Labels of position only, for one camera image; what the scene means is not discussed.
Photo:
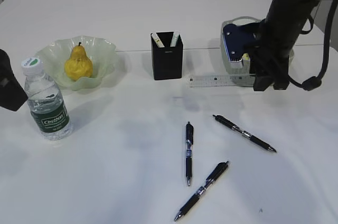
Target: black pen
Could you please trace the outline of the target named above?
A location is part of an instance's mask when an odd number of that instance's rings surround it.
[[[221,162],[217,165],[217,167],[211,172],[208,178],[205,180],[205,185],[201,186],[195,194],[188,200],[188,202],[179,210],[174,221],[181,219],[184,215],[186,215],[189,210],[199,201],[201,196],[206,192],[207,188],[212,185],[223,172],[228,168],[229,161]]]
[[[191,146],[194,144],[194,127],[187,123],[185,127],[185,142],[186,142],[186,155],[185,155],[185,177],[188,186],[191,184],[192,178],[192,150]]]
[[[277,151],[272,146],[270,146],[268,143],[265,143],[264,141],[262,141],[259,138],[253,136],[252,134],[248,133],[247,131],[242,130],[241,128],[239,128],[237,125],[235,125],[233,122],[227,120],[226,118],[224,118],[220,115],[217,115],[217,116],[213,115],[213,117],[215,118],[216,121],[220,122],[221,124],[227,126],[230,129],[234,130],[235,132],[238,132],[244,138],[250,140],[251,142],[255,143],[256,145],[259,145],[260,147],[264,148],[267,151],[277,153]]]

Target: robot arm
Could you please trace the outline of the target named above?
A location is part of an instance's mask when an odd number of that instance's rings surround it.
[[[276,90],[286,89],[290,82],[302,87],[305,90],[312,90],[321,85],[321,72],[317,77],[299,84],[288,75],[289,53],[293,48],[298,36],[308,18],[311,18],[313,8],[320,0],[273,0],[268,15],[255,31],[256,41],[252,44],[245,44],[251,58],[250,73],[256,75],[255,91],[264,91],[272,84]],[[333,18],[337,0],[331,6],[331,18]],[[331,33],[331,25],[325,32],[324,61],[323,67],[327,67],[328,49]]]
[[[28,97],[17,82],[6,52],[0,50],[0,106],[17,111]]]

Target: black object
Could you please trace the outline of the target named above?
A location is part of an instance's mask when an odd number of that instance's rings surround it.
[[[228,24],[223,28],[224,46],[230,62],[238,62],[245,53],[244,44],[255,41],[253,33],[242,30],[235,24]]]
[[[289,53],[300,34],[308,34],[313,27],[311,12],[320,0],[273,0],[268,15],[260,23],[248,24],[241,29],[256,36],[254,42],[243,44],[243,53],[250,56],[250,74],[255,74],[254,91],[264,91],[270,85],[284,90],[291,82],[310,91],[321,85],[328,65],[330,35],[338,0],[333,0],[327,17],[324,35],[324,54],[320,73],[303,83],[288,75]],[[310,31],[303,31],[307,19]]]
[[[7,53],[0,50],[0,106],[17,111],[28,99],[17,82]]]
[[[267,151],[277,153],[277,151],[272,146],[270,146],[268,143],[266,143],[266,142],[260,140],[259,138],[253,136],[252,134],[248,133],[247,131],[242,130],[241,128],[239,128],[237,125],[235,125],[233,122],[227,120],[226,118],[224,118],[220,115],[217,115],[217,116],[213,115],[213,117],[215,118],[215,120],[217,122],[220,122],[221,124],[223,124],[223,125],[227,126],[228,128],[234,130],[235,132],[238,132],[244,138],[250,140],[251,142],[255,143],[256,145],[264,148]]]
[[[157,33],[164,48],[159,48],[151,37],[155,80],[181,79],[182,77],[183,43],[180,35],[176,46],[170,47],[173,34],[174,32]]]
[[[187,201],[187,203],[179,210],[174,221],[178,221],[184,215],[186,215],[190,209],[199,201],[201,196],[206,192],[207,188],[212,185],[229,166],[229,161],[219,163],[216,168],[211,172],[208,178],[205,180],[205,185],[201,186],[195,194]]]
[[[185,142],[186,142],[186,155],[185,155],[185,177],[188,186],[191,184],[192,178],[192,150],[191,146],[194,144],[194,127],[187,123],[185,126]]]

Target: green glass bowl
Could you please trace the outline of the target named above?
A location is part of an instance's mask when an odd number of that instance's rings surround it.
[[[79,42],[93,62],[93,74],[90,78],[81,77],[73,81],[66,75],[64,63],[70,58],[72,49]],[[39,51],[36,56],[42,60],[45,72],[61,88],[80,90],[99,86],[103,77],[114,71],[114,63],[118,59],[115,49],[116,46],[105,39],[81,35],[71,39],[57,40]]]

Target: cable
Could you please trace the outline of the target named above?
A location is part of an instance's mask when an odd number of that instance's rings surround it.
[[[306,81],[304,81],[302,84],[300,84],[299,82],[295,81],[290,75],[288,75],[288,80],[296,87],[303,88],[305,90],[310,91],[321,85],[321,80],[323,79],[327,71],[327,67],[328,67],[328,59],[330,56],[331,30],[332,30],[334,14],[336,12],[337,6],[338,6],[338,0],[332,0],[330,10],[328,11],[328,14],[327,14],[326,24],[325,24],[323,62],[322,62],[322,68],[318,76],[317,77],[313,76],[307,79]]]
[[[324,54],[323,54],[323,63],[322,69],[319,72],[317,78],[322,79],[327,71],[328,66],[328,57],[330,53],[330,39],[331,39],[331,29],[332,23],[334,19],[334,14],[336,12],[338,6],[338,0],[333,0],[331,3],[330,10],[327,15],[326,25],[325,25],[325,32],[324,32]]]

